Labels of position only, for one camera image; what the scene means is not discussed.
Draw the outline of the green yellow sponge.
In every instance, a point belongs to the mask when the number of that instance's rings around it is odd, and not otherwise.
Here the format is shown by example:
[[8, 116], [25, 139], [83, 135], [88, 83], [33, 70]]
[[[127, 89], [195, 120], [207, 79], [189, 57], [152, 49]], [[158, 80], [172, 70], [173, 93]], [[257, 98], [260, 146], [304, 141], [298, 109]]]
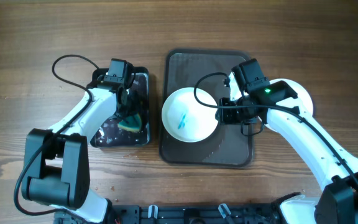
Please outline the green yellow sponge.
[[122, 119], [117, 126], [127, 132], [138, 133], [142, 129], [142, 118], [139, 113], [130, 115]]

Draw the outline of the white plate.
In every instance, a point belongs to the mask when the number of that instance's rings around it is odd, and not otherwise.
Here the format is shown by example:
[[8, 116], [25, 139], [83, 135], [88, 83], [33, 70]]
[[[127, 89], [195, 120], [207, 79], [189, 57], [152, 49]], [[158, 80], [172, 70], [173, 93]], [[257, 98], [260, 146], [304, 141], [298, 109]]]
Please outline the white plate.
[[202, 89], [181, 88], [162, 107], [166, 131], [182, 142], [198, 142], [209, 137], [218, 125], [214, 98]]
[[313, 116], [310, 94], [299, 83], [289, 79], [275, 79], [252, 96], [262, 105], [260, 121], [281, 135], [294, 136], [304, 131], [304, 120]]

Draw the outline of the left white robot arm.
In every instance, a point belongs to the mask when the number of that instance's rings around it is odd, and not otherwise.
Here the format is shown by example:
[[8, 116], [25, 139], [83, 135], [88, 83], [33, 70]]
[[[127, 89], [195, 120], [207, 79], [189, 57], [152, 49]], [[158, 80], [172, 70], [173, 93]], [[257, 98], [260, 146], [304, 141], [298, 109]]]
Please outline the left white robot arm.
[[147, 98], [106, 82], [84, 90], [84, 97], [61, 121], [48, 129], [34, 128], [26, 137], [24, 166], [14, 190], [15, 206], [26, 215], [40, 212], [21, 207], [19, 197], [85, 223], [116, 222], [111, 201], [90, 189], [88, 144], [108, 119], [118, 120], [121, 131], [141, 132]]

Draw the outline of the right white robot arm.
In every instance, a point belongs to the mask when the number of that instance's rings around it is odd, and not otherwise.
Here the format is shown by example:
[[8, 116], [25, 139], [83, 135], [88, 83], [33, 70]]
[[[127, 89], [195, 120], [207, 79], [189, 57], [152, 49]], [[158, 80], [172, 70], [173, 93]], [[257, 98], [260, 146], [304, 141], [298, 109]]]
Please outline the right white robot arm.
[[347, 152], [313, 118], [309, 93], [288, 79], [256, 81], [244, 89], [225, 82], [229, 98], [220, 101], [221, 121], [258, 117], [280, 134], [312, 171], [320, 197], [295, 194], [278, 204], [284, 223], [358, 223], [358, 158]]

